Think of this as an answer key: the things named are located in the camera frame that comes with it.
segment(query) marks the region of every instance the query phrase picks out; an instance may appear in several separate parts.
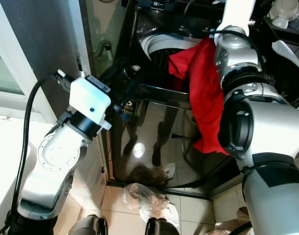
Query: black washing machine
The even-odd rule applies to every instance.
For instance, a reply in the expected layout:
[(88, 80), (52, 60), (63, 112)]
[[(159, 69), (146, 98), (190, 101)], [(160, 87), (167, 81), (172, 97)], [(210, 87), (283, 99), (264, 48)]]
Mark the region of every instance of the black washing machine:
[[(111, 148), (116, 181), (165, 188), (200, 186), (207, 194), (239, 174), (231, 156), (203, 154), (192, 147), (200, 133), (190, 110), (189, 84), (168, 74), (169, 55), (197, 45), (220, 23), (224, 5), (211, 2), (196, 0), (183, 15), (188, 3), (184, 0), (129, 1), (114, 63), (126, 59), (146, 73), (125, 106), (128, 118), (112, 119), (106, 149)], [(271, 2), (259, 1), (253, 14), (256, 24), (262, 24)], [(264, 34), (273, 40), (272, 31)], [(128, 84), (129, 75), (123, 76), (111, 87), (117, 99)]]

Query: label sticker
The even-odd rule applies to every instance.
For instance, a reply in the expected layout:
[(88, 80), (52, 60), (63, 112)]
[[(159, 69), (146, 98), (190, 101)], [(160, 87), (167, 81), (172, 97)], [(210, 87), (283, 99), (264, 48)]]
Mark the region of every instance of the label sticker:
[(135, 114), (136, 114), (136, 101), (129, 100), (129, 101), (125, 104), (125, 106), (124, 106), (122, 112), (123, 112), (124, 114), (135, 115)]

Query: pipe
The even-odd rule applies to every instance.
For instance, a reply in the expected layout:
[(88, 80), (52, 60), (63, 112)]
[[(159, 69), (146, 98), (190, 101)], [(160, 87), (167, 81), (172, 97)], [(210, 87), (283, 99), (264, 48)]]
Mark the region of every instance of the pipe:
[(113, 56), (112, 50), (111, 50), (111, 43), (108, 40), (102, 40), (99, 43), (97, 50), (94, 52), (94, 58), (101, 56), (103, 49), (105, 49), (107, 52), (108, 60), (112, 61), (114, 59), (114, 56)]

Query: red cloth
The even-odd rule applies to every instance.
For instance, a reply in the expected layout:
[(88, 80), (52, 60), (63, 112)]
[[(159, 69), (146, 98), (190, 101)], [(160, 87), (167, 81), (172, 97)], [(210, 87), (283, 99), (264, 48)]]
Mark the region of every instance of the red cloth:
[(171, 55), (169, 73), (178, 78), (190, 79), (192, 114), (202, 134), (194, 147), (202, 153), (216, 151), (227, 154), (217, 137), (224, 95), (214, 64), (215, 49), (213, 40), (206, 38), (193, 48)]

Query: washing machine drum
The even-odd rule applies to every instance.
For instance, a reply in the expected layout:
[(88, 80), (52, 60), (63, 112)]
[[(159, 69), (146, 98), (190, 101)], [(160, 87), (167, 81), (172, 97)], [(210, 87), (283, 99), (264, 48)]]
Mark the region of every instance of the washing machine drum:
[(272, 48), (267, 57), (267, 74), (274, 77), (277, 92), (299, 110), (299, 67), (291, 60), (277, 54)]
[(201, 39), (183, 37), (178, 34), (155, 33), (141, 39), (146, 56), (160, 69), (168, 71), (169, 56), (196, 46)]

